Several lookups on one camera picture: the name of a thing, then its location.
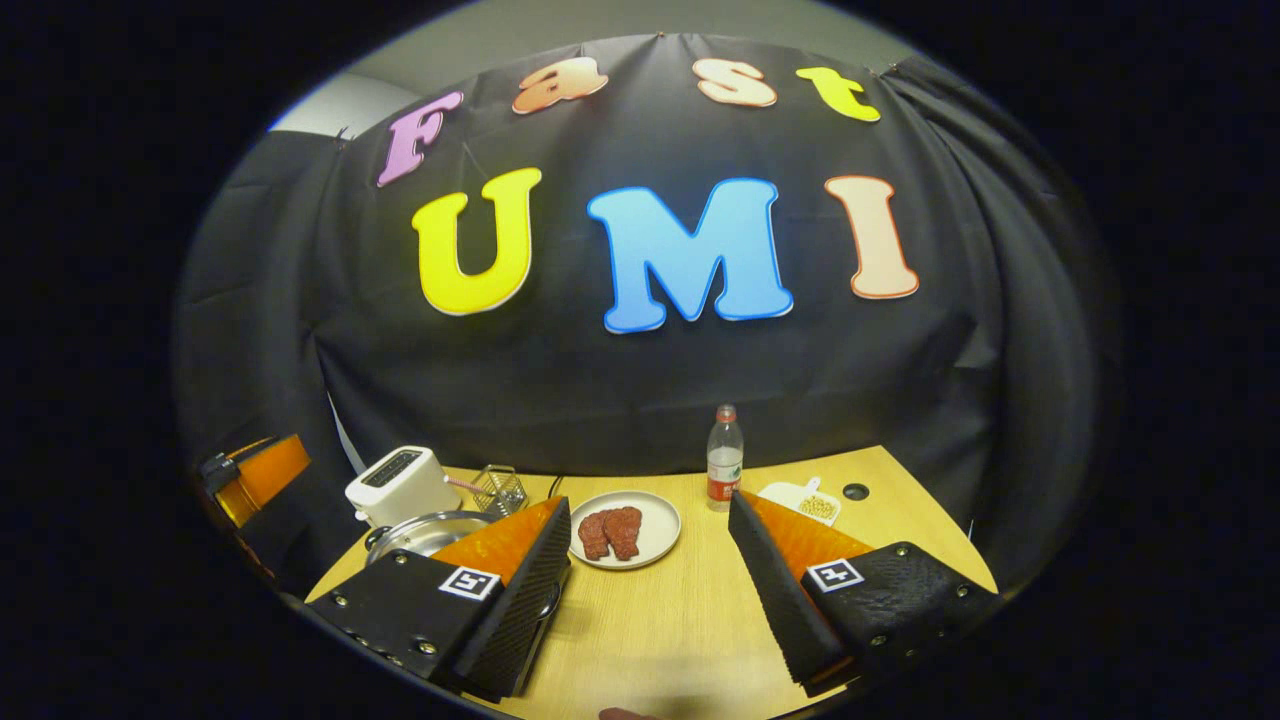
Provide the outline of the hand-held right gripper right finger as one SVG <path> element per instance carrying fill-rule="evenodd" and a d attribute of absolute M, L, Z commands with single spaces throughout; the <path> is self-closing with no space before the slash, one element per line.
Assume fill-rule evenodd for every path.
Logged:
<path fill-rule="evenodd" d="M 873 548 L 751 492 L 731 500 L 728 529 L 785 666 L 809 696 L 905 673 L 998 605 L 911 542 Z"/>

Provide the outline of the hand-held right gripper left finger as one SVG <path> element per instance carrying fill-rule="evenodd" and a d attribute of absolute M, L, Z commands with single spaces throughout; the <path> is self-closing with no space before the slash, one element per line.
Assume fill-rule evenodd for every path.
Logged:
<path fill-rule="evenodd" d="M 570 534 L 570 502 L 552 496 L 430 555 L 388 550 L 308 606 L 389 664 L 499 702 L 520 692 Z"/>

